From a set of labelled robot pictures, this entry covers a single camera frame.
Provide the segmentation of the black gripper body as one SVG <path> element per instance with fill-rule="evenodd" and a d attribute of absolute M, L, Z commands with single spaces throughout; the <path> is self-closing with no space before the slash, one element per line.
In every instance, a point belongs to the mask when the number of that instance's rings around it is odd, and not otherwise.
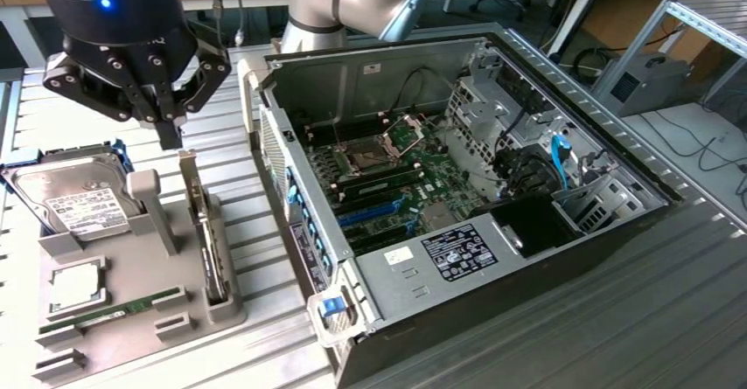
<path fill-rule="evenodd" d="M 196 52 L 180 0 L 45 0 L 65 38 L 63 50 L 114 81 L 119 58 L 140 85 L 171 84 Z"/>

